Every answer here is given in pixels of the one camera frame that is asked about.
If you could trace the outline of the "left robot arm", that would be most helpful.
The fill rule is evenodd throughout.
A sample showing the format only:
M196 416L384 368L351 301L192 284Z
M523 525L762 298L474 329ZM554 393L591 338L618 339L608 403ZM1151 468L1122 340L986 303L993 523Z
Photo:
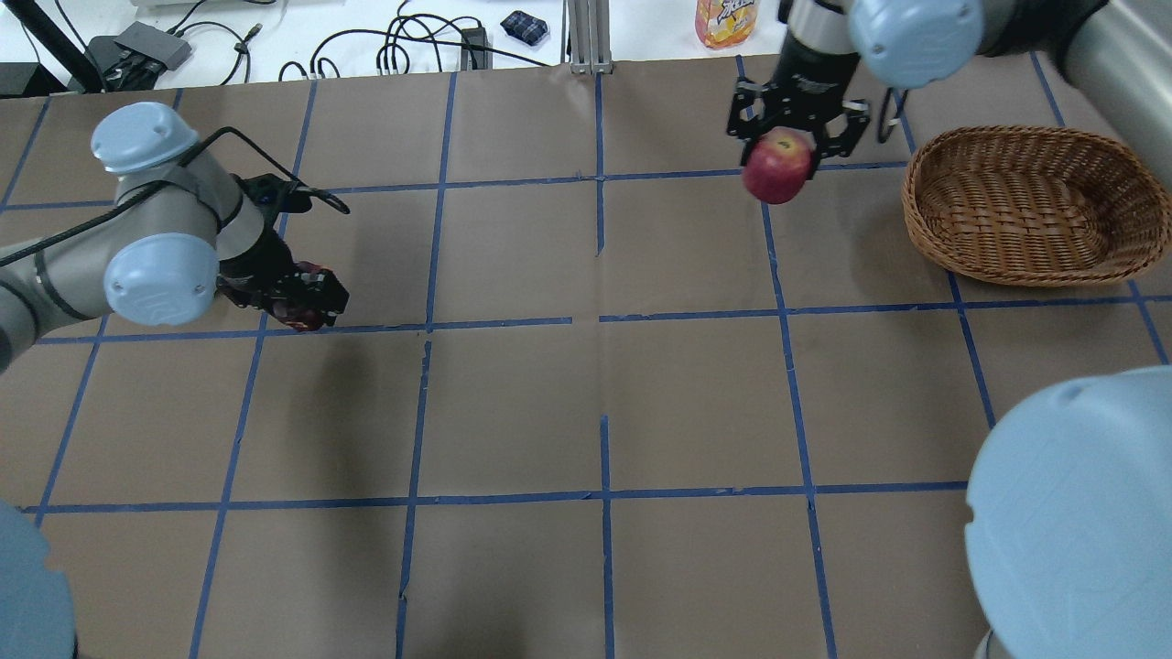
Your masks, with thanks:
M177 327L204 315L216 295L298 332L333 326L349 291L331 269L298 260L279 235L284 213L323 201L349 208L287 167L244 178L222 167L179 113L136 102L105 116L91 152L114 174L114 206L38 242L4 249L1 367L54 330L105 315Z

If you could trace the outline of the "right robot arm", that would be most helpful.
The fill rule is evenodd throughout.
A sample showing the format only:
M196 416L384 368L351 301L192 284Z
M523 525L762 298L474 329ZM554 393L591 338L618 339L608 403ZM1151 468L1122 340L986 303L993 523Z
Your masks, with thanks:
M864 66L912 91L976 56L1041 50L1168 183L1167 1L786 1L774 76L738 79L727 134L745 152L776 125L809 133L816 159L849 156L870 123L847 88Z

